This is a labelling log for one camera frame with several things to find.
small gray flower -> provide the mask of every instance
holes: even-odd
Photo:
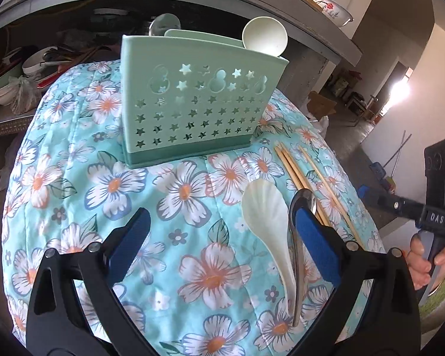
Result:
[[[12,263],[11,253],[8,250],[5,252],[5,262],[7,263],[7,266]]]
[[[65,219],[67,219],[66,210],[64,209],[64,207],[60,207],[59,209],[57,207],[55,207],[53,212],[54,212],[54,214],[51,216],[51,219],[53,221],[56,221],[56,223],[58,225],[61,225],[61,221],[64,221]]]
[[[168,235],[168,238],[171,240],[171,244],[173,246],[177,246],[179,244],[186,244],[186,237],[188,233],[182,233],[180,229],[176,229],[173,233]]]
[[[270,289],[265,290],[265,300],[267,302],[272,301],[275,302],[277,297],[279,296],[279,291],[276,289],[275,285],[272,285]]]
[[[94,142],[103,141],[107,137],[107,134],[105,132],[96,132],[93,134]]]

floral tablecloth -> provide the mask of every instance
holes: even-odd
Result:
[[[383,251],[373,220],[335,155],[278,90],[249,148],[146,169],[123,163],[120,114],[120,62],[82,64],[45,94],[22,142],[2,233],[4,288],[22,343],[44,250],[81,251],[145,207],[152,218],[150,235],[114,291],[157,352],[287,354],[323,308],[332,285],[306,254],[303,319],[293,328],[273,259],[241,216],[241,195],[256,178],[275,183],[287,204],[295,193],[273,150],[278,141],[298,160],[339,235],[352,239],[297,146],[325,172],[364,244]],[[106,339],[82,282],[76,285],[92,330]],[[364,283],[340,338],[354,332],[370,286]]]

shelf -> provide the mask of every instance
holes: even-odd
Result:
[[[26,131],[33,120],[36,109],[14,115],[9,106],[0,106],[0,136]]]

green plastic utensil holder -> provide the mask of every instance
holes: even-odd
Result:
[[[250,145],[288,60],[201,32],[123,36],[124,157],[132,168]]]

gourd-shaped cutout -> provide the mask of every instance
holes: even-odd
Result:
[[[209,80],[209,89],[213,93],[219,93],[226,88],[226,71],[218,70],[214,77]]]
[[[153,70],[150,79],[150,89],[153,93],[162,94],[168,91],[170,80],[168,80],[168,70],[164,65],[159,65]]]
[[[260,95],[265,91],[265,83],[267,83],[267,76],[261,76],[259,81],[255,83],[254,92],[256,95]]]

